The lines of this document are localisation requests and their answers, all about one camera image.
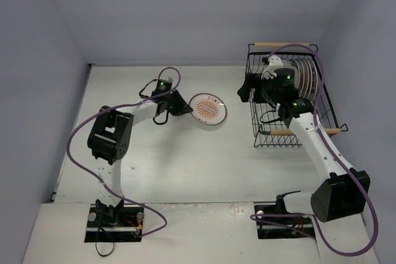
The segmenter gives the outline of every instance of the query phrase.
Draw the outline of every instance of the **wall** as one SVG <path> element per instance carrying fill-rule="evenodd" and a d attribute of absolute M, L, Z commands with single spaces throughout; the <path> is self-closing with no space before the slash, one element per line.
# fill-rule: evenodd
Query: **wall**
<path fill-rule="evenodd" d="M 396 258 L 395 14 L 396 0 L 343 0 L 319 52 L 336 112 L 350 128 L 337 144 L 371 177 L 369 194 L 380 223 L 375 251 L 381 263 Z M 367 210 L 365 218 L 371 233 Z"/>
<path fill-rule="evenodd" d="M 255 41 L 315 43 L 340 0 L 55 0 L 88 62 L 243 64 Z"/>
<path fill-rule="evenodd" d="M 0 0 L 0 262 L 21 263 L 87 79 L 53 0 Z"/>

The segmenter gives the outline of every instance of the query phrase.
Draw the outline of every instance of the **dish rack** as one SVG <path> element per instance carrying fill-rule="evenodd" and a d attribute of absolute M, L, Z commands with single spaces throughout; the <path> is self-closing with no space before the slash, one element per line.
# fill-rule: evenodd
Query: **dish rack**
<path fill-rule="evenodd" d="M 257 46 L 281 46 L 283 43 L 255 43 L 249 44 L 249 51 L 247 52 L 246 71 L 245 74 L 253 73 L 258 74 L 264 71 L 264 63 L 262 58 L 270 54 L 271 51 L 254 51 Z M 281 59 L 312 59 L 315 64 L 315 68 L 319 77 L 319 84 L 322 80 L 322 74 L 317 65 L 315 56 L 311 53 L 293 52 L 293 51 L 280 51 L 277 56 Z M 249 96 L 249 104 L 252 117 L 252 126 L 254 134 L 254 147 L 300 147 L 302 144 L 299 142 L 297 137 L 291 133 L 290 130 L 282 121 L 274 121 L 278 117 L 274 112 L 273 107 L 267 103 L 255 103 L 253 102 L 254 89 L 251 90 Z M 319 98 L 318 102 L 319 118 L 322 126 L 325 129 L 329 129 L 329 137 L 339 132 L 348 131 L 346 124 L 339 125 L 335 111 L 330 100 L 329 93 L 326 85 Z"/>

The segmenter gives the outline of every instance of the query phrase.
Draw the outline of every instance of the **white table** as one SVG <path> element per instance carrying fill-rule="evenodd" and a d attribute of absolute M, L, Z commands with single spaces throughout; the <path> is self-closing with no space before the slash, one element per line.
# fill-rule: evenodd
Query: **white table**
<path fill-rule="evenodd" d="M 103 105 L 134 102 L 160 69 L 94 67 L 77 123 Z M 186 101 L 196 93 L 213 93 L 226 103 L 228 118 L 217 130 L 190 115 L 170 117 L 164 126 L 145 121 L 133 128 L 123 159 L 123 192 L 140 202 L 159 203 L 154 207 L 166 215 L 168 227 L 141 243 L 117 244 L 110 257 L 101 259 L 93 244 L 84 243 L 89 204 L 98 198 L 101 185 L 66 159 L 55 203 L 41 206 L 24 264 L 377 263 L 372 250 L 345 258 L 330 252 L 321 240 L 257 239 L 256 225 L 249 219 L 252 202 L 273 201 L 291 190 L 314 191 L 318 186 L 314 166 L 303 148 L 253 148 L 249 106 L 236 94 L 244 67 L 178 69 L 182 74 L 178 90 Z M 166 75 L 175 78 L 172 72 Z M 91 127 L 92 123 L 76 135 L 71 152 L 95 171 L 102 161 L 95 161 L 87 148 Z M 146 212 L 146 230 L 159 224 L 159 217 Z M 342 251 L 358 250 L 368 242 L 360 216 L 323 228 Z"/>

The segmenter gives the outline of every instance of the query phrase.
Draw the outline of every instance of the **wooden handle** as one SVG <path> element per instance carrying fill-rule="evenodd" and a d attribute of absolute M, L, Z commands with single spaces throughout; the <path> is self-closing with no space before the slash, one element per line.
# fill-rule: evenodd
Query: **wooden handle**
<path fill-rule="evenodd" d="M 269 46 L 269 47 L 285 46 L 288 44 L 290 44 L 290 43 L 254 43 L 255 46 Z M 309 43 L 298 43 L 298 44 L 303 45 L 303 46 L 309 46 Z"/>
<path fill-rule="evenodd" d="M 339 134 L 341 133 L 340 128 L 325 128 L 327 134 Z M 271 135 L 294 135 L 290 129 L 271 129 Z"/>

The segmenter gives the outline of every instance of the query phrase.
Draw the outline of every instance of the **plate with orange pattern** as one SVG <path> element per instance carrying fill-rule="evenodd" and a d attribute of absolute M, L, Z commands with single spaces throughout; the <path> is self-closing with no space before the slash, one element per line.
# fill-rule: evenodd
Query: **plate with orange pattern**
<path fill-rule="evenodd" d="M 200 93 L 194 95 L 189 102 L 192 116 L 205 125 L 219 125 L 227 117 L 227 107 L 219 97 Z"/>

